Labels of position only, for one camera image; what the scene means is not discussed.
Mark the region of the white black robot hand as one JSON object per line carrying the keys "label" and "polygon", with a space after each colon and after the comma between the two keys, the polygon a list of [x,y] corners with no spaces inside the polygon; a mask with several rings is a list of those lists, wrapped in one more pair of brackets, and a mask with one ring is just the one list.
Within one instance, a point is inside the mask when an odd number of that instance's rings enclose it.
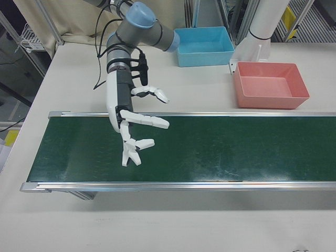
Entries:
{"label": "white black robot hand", "polygon": [[169,99],[164,92],[153,86],[135,87],[131,74],[126,70],[116,70],[107,75],[107,110],[114,130],[121,134],[123,141],[122,165],[127,166],[132,160],[135,165],[141,164],[138,150],[150,148],[155,145],[153,139],[135,140],[131,137],[130,123],[149,125],[167,129],[169,122],[158,117],[142,115],[133,112],[132,96],[145,97],[151,94],[164,103]]}

